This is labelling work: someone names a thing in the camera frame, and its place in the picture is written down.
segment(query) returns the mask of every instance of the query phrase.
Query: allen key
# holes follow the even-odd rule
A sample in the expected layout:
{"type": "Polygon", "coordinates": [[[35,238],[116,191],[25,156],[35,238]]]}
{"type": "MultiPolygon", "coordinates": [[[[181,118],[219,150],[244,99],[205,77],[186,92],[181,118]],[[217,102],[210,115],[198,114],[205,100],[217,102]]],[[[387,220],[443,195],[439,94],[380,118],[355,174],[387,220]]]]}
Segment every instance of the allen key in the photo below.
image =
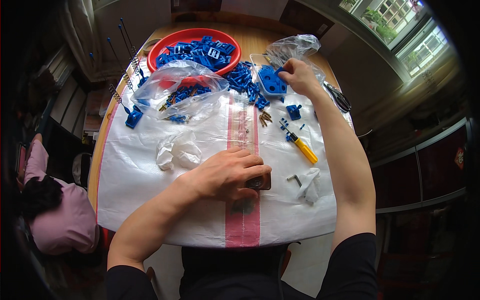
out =
{"type": "Polygon", "coordinates": [[[299,179],[299,177],[298,177],[297,175],[292,175],[292,176],[288,177],[288,178],[287,178],[287,181],[290,181],[290,180],[292,180],[292,179],[294,179],[294,178],[295,178],[295,180],[297,181],[297,183],[299,184],[299,186],[301,187],[301,182],[300,182],[300,179],[299,179]]]}

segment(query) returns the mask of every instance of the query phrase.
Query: screwdriver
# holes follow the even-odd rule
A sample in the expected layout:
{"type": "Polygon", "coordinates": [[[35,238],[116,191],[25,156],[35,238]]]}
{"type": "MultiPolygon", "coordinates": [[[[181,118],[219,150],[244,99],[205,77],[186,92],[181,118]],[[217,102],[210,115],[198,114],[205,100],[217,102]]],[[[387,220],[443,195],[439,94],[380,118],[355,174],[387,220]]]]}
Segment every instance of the screwdriver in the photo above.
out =
{"type": "Polygon", "coordinates": [[[297,147],[300,148],[300,151],[302,151],[302,153],[305,154],[308,160],[311,161],[313,164],[316,163],[318,161],[318,158],[310,150],[310,148],[301,139],[299,139],[293,132],[288,130],[281,121],[278,121],[278,122],[288,131],[288,133],[290,133],[291,139],[293,140],[295,145],[297,145],[297,147]]]}

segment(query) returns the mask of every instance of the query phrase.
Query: metal spring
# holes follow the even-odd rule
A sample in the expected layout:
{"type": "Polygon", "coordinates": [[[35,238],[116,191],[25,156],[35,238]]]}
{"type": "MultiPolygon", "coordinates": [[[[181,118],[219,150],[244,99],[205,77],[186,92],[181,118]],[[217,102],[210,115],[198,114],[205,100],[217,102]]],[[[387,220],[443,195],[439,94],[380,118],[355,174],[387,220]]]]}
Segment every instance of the metal spring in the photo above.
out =
{"type": "Polygon", "coordinates": [[[114,98],[115,101],[118,102],[118,104],[121,104],[121,97],[119,93],[117,93],[117,89],[113,86],[113,84],[110,84],[110,86],[108,87],[108,90],[112,94],[112,98],[114,98]]]}
{"type": "Polygon", "coordinates": [[[132,63],[133,70],[135,71],[136,75],[140,75],[140,60],[138,59],[137,49],[135,48],[135,46],[132,46],[131,53],[132,58],[130,59],[130,62],[132,63]]]}
{"type": "Polygon", "coordinates": [[[130,77],[128,76],[127,71],[124,70],[123,73],[122,73],[122,76],[123,76],[123,80],[127,84],[127,87],[133,91],[133,83],[130,80],[130,77]]]}

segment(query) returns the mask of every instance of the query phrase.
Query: cabinet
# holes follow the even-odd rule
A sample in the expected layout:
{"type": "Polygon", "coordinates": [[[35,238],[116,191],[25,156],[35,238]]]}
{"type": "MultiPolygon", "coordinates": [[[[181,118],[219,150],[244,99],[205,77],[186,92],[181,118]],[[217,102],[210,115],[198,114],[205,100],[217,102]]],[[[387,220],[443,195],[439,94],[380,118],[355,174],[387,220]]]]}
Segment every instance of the cabinet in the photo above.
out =
{"type": "Polygon", "coordinates": [[[377,213],[418,208],[465,193],[466,118],[435,137],[371,164],[377,213]]]}

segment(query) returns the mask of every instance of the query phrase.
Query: tissue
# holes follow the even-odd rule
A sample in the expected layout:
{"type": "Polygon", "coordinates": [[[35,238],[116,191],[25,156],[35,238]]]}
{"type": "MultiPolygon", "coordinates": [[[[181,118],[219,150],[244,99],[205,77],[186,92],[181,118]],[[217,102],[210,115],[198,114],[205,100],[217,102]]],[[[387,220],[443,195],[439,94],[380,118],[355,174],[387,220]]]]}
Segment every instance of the tissue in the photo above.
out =
{"type": "Polygon", "coordinates": [[[182,167],[193,169],[200,164],[202,152],[195,145],[196,137],[192,130],[178,135],[169,135],[156,146],[156,164],[162,170],[173,169],[176,157],[182,167]]]}
{"type": "Polygon", "coordinates": [[[306,174],[298,175],[299,180],[301,182],[301,187],[299,192],[297,193],[297,198],[306,196],[308,187],[312,183],[313,179],[317,177],[319,173],[320,173],[320,169],[310,168],[306,174]]]}

